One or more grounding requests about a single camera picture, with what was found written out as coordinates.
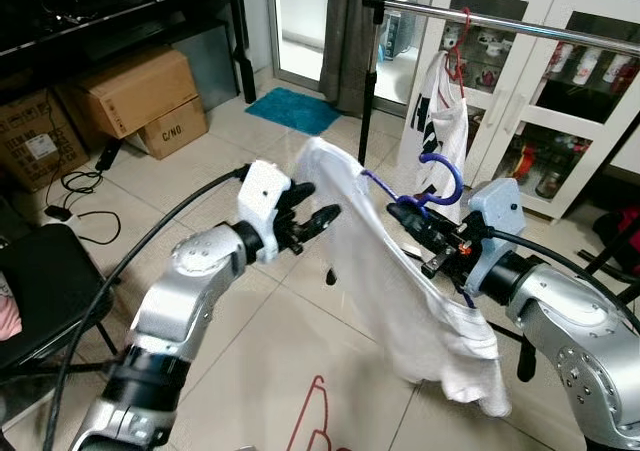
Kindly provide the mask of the white shirt black print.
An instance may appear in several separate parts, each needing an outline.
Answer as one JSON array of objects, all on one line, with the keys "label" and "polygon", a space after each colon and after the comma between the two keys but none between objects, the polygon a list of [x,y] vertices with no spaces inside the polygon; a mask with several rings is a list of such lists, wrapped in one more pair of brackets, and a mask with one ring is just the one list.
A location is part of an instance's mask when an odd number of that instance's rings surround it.
[{"label": "white shirt black print", "polygon": [[442,198],[452,194],[451,173],[442,164],[420,162],[424,153],[444,155],[461,172],[465,189],[468,105],[456,82],[445,72],[445,54],[439,50],[428,64],[420,67],[407,104],[392,173],[394,186],[403,194],[421,194],[428,187],[433,187],[434,194]]}]

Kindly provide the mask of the metal clothes rack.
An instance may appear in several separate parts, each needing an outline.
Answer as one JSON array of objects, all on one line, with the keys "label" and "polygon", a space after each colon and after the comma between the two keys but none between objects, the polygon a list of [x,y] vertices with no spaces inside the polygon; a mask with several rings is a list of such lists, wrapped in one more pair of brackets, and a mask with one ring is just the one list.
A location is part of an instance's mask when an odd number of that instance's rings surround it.
[{"label": "metal clothes rack", "polygon": [[[468,23],[474,27],[486,27],[486,29],[502,30],[509,32],[517,32],[532,36],[532,38],[547,39],[549,41],[562,41],[562,43],[571,43],[581,45],[581,47],[596,47],[617,55],[630,55],[632,58],[640,57],[640,45],[631,43],[631,41],[614,40],[590,34],[590,32],[580,32],[564,29],[553,29],[538,23],[527,23],[518,20],[509,20],[509,18],[475,15],[461,9],[447,9],[433,6],[425,6],[425,4],[407,2],[407,0],[362,0],[362,6],[370,9],[370,18],[372,26],[379,30],[384,25],[385,15],[389,9],[411,13],[411,15],[419,15],[429,18],[429,20],[443,20],[451,22]],[[369,135],[371,126],[371,113],[374,112],[375,85],[378,81],[378,71],[376,71],[376,62],[378,58],[371,55],[370,62],[367,63],[367,71],[365,73],[365,93],[364,103],[362,103],[362,123],[360,130],[360,140],[358,140],[357,162],[364,164],[366,160],[366,148],[369,145]],[[553,125],[562,126],[566,134],[570,134],[570,126],[576,125],[575,134],[591,140],[594,144],[603,144],[608,137],[617,137],[618,143],[623,143],[632,134],[632,130],[637,125],[640,107],[640,87],[631,86],[621,98],[621,103],[617,105],[616,111],[621,116],[613,116],[608,122],[603,123],[599,130],[595,130],[596,123],[590,119],[580,119],[571,114],[557,114],[549,111],[530,112],[529,117],[521,117],[527,122],[539,119],[550,119]],[[585,169],[577,169],[573,175],[564,181],[561,194],[557,195],[556,200],[545,201],[532,199],[529,203],[529,210],[547,217],[558,219],[563,217],[568,210],[568,205],[579,196],[582,187],[588,183],[591,177],[598,173],[600,163],[604,159],[602,150],[590,150],[589,154],[582,159]]]}]

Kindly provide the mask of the small printed cardboard box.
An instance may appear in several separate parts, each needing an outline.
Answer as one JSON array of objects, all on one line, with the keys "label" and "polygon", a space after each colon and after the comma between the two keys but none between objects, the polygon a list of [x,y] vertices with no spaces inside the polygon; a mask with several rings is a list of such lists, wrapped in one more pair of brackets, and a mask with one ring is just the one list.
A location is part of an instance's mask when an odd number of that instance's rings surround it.
[{"label": "small printed cardboard box", "polygon": [[206,121],[204,103],[201,96],[197,95],[174,111],[143,126],[127,137],[125,143],[161,160],[204,136],[207,131],[209,123]]}]

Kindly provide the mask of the cardboard box white label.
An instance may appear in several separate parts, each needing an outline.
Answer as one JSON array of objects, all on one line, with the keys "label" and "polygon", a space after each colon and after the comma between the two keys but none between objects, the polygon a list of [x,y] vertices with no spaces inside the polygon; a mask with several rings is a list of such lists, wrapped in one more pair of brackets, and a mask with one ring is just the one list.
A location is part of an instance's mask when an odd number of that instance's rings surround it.
[{"label": "cardboard box white label", "polygon": [[0,167],[24,190],[44,189],[87,160],[77,132],[51,91],[0,105]]}]

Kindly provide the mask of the white glass door cabinet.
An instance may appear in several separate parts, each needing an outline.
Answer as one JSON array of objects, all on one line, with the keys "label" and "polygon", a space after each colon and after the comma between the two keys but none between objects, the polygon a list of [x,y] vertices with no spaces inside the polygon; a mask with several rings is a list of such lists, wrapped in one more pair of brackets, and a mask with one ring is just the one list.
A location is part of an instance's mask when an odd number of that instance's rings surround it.
[{"label": "white glass door cabinet", "polygon": [[[553,29],[590,32],[614,40],[639,43],[640,0],[429,0],[431,6],[470,8],[486,15],[538,23]],[[439,50],[451,48],[461,23],[428,18],[421,41],[420,62],[413,77]],[[603,144],[570,134],[550,119],[527,122],[531,111],[549,111],[558,116],[590,119],[599,130],[613,116],[623,94],[637,86],[639,59],[617,55],[596,47],[581,47],[562,41],[471,26],[460,47],[465,63],[465,99],[470,118],[465,178],[468,185],[499,177],[511,177],[522,143],[538,145],[538,157],[525,183],[524,205],[532,199],[552,201],[561,194],[564,181],[577,169],[590,150],[602,150],[600,169],[612,157],[639,158],[626,151],[617,137]],[[553,199],[535,194],[545,171],[559,171],[561,186]]]}]

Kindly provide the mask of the white garment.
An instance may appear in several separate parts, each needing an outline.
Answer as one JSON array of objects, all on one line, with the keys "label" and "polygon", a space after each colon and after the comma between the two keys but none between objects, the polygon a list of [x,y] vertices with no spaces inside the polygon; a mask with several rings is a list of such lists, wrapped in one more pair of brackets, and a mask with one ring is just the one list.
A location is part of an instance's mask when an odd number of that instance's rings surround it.
[{"label": "white garment", "polygon": [[413,267],[381,222],[364,167],[320,137],[302,146],[294,166],[294,180],[314,183],[321,207],[340,209],[321,235],[330,268],[396,372],[439,383],[449,400],[486,415],[511,413],[497,332],[480,310],[449,299]]}]

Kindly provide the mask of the pink cloth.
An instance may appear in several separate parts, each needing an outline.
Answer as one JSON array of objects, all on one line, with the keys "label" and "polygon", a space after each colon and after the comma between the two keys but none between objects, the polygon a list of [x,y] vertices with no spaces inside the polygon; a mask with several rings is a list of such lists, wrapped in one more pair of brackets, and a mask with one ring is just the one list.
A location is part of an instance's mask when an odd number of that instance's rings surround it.
[{"label": "pink cloth", "polygon": [[22,332],[22,318],[20,310],[12,290],[12,286],[0,272],[0,341],[19,335]]}]

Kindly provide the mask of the purple wire clothes hanger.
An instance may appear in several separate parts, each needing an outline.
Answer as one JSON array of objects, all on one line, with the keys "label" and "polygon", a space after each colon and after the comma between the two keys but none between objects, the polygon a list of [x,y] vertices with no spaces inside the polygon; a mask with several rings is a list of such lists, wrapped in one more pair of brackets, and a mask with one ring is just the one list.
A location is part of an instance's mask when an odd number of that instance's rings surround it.
[{"label": "purple wire clothes hanger", "polygon": [[[390,187],[387,185],[387,183],[384,183],[383,180],[380,180],[380,178],[376,176],[374,172],[371,172],[370,169],[362,169],[360,173],[362,176],[370,178],[370,180],[376,183],[376,185],[378,185],[381,190],[387,192],[390,198],[392,198],[392,201],[404,201],[404,203],[416,205],[416,207],[425,208],[429,208],[430,204],[443,205],[443,207],[456,204],[457,201],[461,199],[463,185],[465,185],[463,176],[461,175],[461,172],[458,171],[457,167],[454,166],[454,164],[449,163],[444,155],[438,153],[424,153],[420,155],[419,160],[422,163],[436,162],[442,164],[445,169],[448,169],[448,172],[451,173],[452,180],[454,182],[453,192],[451,195],[447,196],[447,198],[442,198],[442,196],[434,195],[433,192],[430,191],[424,192],[424,194],[417,196],[417,198],[411,195],[396,195],[392,190],[390,190]],[[425,263],[425,260],[429,259],[430,256],[433,255],[430,253],[430,251],[428,251],[428,253],[429,256],[426,256],[426,258],[422,258],[422,256],[419,254],[413,256],[413,258],[419,260],[419,262],[421,263]],[[462,296],[462,299],[466,301],[466,305],[468,306],[468,308],[475,309],[476,305],[474,297],[468,296],[465,291],[466,279],[451,279],[451,282],[453,283],[454,287],[456,287],[458,294],[460,294]]]}]

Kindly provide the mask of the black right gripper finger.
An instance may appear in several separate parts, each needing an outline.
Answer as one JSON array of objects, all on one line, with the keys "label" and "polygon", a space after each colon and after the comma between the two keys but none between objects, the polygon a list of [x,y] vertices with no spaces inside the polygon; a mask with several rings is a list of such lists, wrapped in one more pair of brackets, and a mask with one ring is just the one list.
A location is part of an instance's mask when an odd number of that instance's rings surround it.
[{"label": "black right gripper finger", "polygon": [[433,209],[416,207],[404,201],[393,201],[388,204],[388,213],[410,233],[425,233],[429,230],[443,233],[453,231],[453,222]]},{"label": "black right gripper finger", "polygon": [[421,213],[396,214],[394,219],[413,241],[431,253],[439,253],[447,247],[447,237],[440,235],[430,219]]}]

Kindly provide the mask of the large brown cardboard box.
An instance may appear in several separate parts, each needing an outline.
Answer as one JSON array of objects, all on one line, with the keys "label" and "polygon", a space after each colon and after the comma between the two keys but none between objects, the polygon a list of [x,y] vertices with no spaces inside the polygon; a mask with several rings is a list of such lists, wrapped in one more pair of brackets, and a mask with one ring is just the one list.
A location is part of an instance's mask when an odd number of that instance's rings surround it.
[{"label": "large brown cardboard box", "polygon": [[198,95],[186,55],[156,47],[73,82],[67,100],[91,130],[127,137]]}]

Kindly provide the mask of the grey panel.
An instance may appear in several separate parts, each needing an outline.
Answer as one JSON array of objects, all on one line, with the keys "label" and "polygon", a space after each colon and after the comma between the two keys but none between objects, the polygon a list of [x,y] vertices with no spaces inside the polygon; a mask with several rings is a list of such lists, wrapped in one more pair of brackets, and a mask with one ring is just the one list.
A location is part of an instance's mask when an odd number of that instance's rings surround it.
[{"label": "grey panel", "polygon": [[241,94],[227,23],[220,20],[183,23],[170,39],[170,45],[187,58],[205,112]]}]

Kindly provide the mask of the teal floor mat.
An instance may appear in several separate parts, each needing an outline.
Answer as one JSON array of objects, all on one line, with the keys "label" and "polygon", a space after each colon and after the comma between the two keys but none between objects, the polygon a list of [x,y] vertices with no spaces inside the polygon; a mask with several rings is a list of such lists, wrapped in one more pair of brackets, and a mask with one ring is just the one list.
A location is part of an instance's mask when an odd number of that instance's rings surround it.
[{"label": "teal floor mat", "polygon": [[308,136],[323,134],[340,118],[340,113],[324,100],[285,87],[275,87],[244,112]]}]

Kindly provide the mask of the black desk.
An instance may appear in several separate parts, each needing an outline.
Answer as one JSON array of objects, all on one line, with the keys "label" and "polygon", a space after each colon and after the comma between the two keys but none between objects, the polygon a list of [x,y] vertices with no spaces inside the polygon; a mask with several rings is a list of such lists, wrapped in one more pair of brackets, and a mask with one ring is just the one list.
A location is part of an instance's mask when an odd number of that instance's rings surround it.
[{"label": "black desk", "polygon": [[244,0],[0,0],[0,104],[154,44],[155,38],[129,34],[142,23],[173,15],[186,22],[212,21],[224,9],[238,90],[251,104],[257,91]]}]

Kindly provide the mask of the red clothes hanger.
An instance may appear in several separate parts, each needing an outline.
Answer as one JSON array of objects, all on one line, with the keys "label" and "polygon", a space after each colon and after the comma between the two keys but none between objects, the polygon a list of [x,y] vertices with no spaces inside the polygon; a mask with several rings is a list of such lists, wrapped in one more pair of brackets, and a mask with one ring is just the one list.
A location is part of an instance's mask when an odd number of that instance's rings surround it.
[{"label": "red clothes hanger", "polygon": [[465,20],[462,21],[457,39],[454,39],[451,48],[445,54],[448,58],[448,61],[445,62],[445,72],[448,73],[453,82],[456,82],[460,93],[465,95],[465,63],[463,63],[460,47],[465,44],[468,30],[471,27],[471,11],[470,8],[463,7],[462,12],[465,13]]}]

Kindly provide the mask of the pink black appliance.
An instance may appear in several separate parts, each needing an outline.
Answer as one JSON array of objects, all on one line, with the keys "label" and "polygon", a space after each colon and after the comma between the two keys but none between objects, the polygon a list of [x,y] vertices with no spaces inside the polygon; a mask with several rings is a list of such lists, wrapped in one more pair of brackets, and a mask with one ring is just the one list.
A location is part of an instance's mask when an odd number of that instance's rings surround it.
[{"label": "pink black appliance", "polygon": [[640,276],[640,207],[611,210],[591,226],[605,245],[605,256],[613,259],[623,272]]}]

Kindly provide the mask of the black power adapter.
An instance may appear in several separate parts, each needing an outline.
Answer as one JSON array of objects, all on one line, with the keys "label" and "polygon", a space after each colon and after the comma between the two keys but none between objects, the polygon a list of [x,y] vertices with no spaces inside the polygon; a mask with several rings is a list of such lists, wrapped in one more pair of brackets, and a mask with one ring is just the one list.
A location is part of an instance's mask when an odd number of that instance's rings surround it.
[{"label": "black power adapter", "polygon": [[97,172],[105,172],[108,171],[115,162],[116,157],[118,157],[120,149],[124,144],[124,139],[120,139],[120,137],[110,137],[109,140],[105,141],[104,148],[102,148],[101,153],[99,155],[99,160],[95,164],[95,169]]}]

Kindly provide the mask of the white framed glass door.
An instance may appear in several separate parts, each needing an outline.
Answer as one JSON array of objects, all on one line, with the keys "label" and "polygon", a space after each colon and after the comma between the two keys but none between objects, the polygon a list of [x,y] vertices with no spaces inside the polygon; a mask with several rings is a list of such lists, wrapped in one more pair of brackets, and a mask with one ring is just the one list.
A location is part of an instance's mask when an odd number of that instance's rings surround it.
[{"label": "white framed glass door", "polygon": [[[273,0],[276,67],[312,89],[319,85],[323,70],[326,3],[328,0]],[[424,34],[425,18],[387,13],[378,49],[375,96],[379,103],[403,105],[410,98]]]}]

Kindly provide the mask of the grey curtain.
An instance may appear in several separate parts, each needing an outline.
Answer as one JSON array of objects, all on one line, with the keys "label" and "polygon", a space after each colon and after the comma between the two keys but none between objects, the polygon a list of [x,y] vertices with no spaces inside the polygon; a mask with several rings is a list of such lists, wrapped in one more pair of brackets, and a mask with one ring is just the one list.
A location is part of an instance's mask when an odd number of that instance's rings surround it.
[{"label": "grey curtain", "polygon": [[364,0],[326,0],[319,91],[347,116],[361,112],[375,27]]}]

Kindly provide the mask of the dark glass jar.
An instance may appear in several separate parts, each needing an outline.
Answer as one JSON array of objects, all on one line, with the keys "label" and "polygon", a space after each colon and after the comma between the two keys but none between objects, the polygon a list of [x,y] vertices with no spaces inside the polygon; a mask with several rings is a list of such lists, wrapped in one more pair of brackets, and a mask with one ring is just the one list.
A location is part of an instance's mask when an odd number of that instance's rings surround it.
[{"label": "dark glass jar", "polygon": [[535,187],[535,194],[540,196],[540,198],[553,199],[554,196],[557,195],[559,187],[561,187],[561,180],[561,172],[553,171],[553,169],[545,171],[543,176],[541,176],[538,186]]}]

